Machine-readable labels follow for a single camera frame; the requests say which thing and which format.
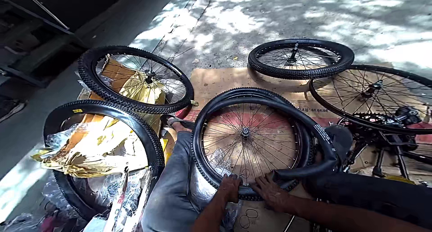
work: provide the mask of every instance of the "sandal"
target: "sandal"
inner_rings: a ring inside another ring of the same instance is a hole
[[[177,118],[177,117],[170,115],[170,114],[163,114],[163,115],[161,115],[160,119],[161,119],[162,125],[164,127],[170,127],[172,129],[174,129],[172,124],[175,122],[180,122],[181,125],[187,129],[193,129],[195,126],[195,123],[192,121],[183,120],[183,119]]]

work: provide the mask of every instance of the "foot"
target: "foot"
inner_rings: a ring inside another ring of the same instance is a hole
[[[176,132],[180,132],[180,131],[192,132],[191,129],[185,128],[180,122],[175,122],[175,123],[171,124],[171,126],[174,128],[174,130]]]

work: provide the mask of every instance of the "wheel hub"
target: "wheel hub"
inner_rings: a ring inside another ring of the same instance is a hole
[[[363,98],[370,98],[375,93],[375,91],[380,90],[382,88],[382,80],[378,80],[373,84],[369,85],[369,89],[365,92],[362,92]]]
[[[147,84],[151,84],[151,83],[153,83],[152,77],[151,77],[150,75],[147,76],[147,78],[146,78],[146,83],[147,83]]]
[[[241,135],[243,136],[243,138],[248,138],[249,133],[250,133],[249,128],[247,128],[247,127],[242,128]]]
[[[297,59],[295,58],[295,54],[299,50],[299,44],[296,43],[294,45],[294,48],[291,50],[291,56],[286,60],[285,66],[291,65],[292,63],[295,63]]]

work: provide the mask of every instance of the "debris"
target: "debris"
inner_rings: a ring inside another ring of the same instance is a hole
[[[193,106],[199,106],[199,105],[200,105],[199,102],[194,101],[194,100],[191,100],[191,104],[192,104]]]

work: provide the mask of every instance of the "sticker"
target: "sticker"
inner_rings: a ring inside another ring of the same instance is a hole
[[[314,125],[314,128],[318,131],[318,133],[321,135],[321,137],[327,141],[328,144],[330,144],[330,137],[327,135],[327,133],[322,129],[322,127],[319,124]]]

